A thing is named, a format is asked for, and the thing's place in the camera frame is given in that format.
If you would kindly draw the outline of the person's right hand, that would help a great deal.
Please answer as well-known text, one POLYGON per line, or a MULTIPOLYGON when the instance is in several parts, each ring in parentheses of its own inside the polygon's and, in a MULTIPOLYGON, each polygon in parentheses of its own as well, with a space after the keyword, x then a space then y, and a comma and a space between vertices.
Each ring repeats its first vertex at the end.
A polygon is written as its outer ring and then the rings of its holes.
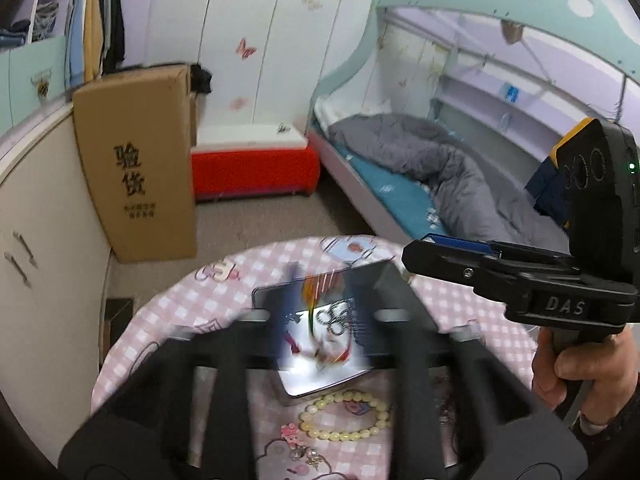
POLYGON ((580 412, 593 425, 606 426, 637 389, 639 352, 629 326, 600 344, 570 347, 559 354, 553 351, 551 330, 542 328, 532 370, 533 392, 549 408, 565 400, 570 382, 591 382, 580 412))

